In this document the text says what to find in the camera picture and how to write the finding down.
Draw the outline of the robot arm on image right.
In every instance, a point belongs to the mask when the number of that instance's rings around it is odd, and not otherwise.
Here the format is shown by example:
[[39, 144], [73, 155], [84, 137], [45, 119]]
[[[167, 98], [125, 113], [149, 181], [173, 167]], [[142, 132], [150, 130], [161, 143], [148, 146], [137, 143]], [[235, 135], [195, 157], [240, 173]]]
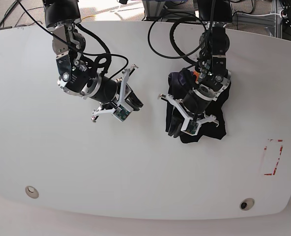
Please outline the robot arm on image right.
[[167, 102], [166, 132], [185, 144], [197, 142], [202, 136], [220, 140], [226, 135], [222, 107], [231, 88], [231, 73], [226, 68], [230, 40], [225, 29], [233, 21], [230, 1], [198, 0], [196, 5], [197, 20], [204, 26], [197, 61], [185, 56], [174, 39], [178, 25], [196, 18], [182, 17], [170, 30], [172, 47], [194, 70], [170, 73], [168, 94], [159, 95]]

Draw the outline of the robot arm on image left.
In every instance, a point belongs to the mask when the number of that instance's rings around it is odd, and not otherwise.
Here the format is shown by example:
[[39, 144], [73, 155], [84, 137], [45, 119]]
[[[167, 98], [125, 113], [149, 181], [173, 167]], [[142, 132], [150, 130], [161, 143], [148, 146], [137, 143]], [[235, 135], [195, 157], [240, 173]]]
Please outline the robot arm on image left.
[[[116, 80], [106, 77], [114, 54], [96, 34], [81, 25], [78, 2], [45, 0], [43, 6], [46, 28], [53, 34], [60, 89], [99, 102], [99, 107], [92, 111], [93, 122], [102, 114], [111, 114], [123, 122], [133, 111], [139, 111], [143, 103], [128, 84], [137, 66], [124, 67]], [[84, 53], [86, 40], [80, 31], [94, 38], [105, 52], [95, 55], [94, 60], [88, 58]]]

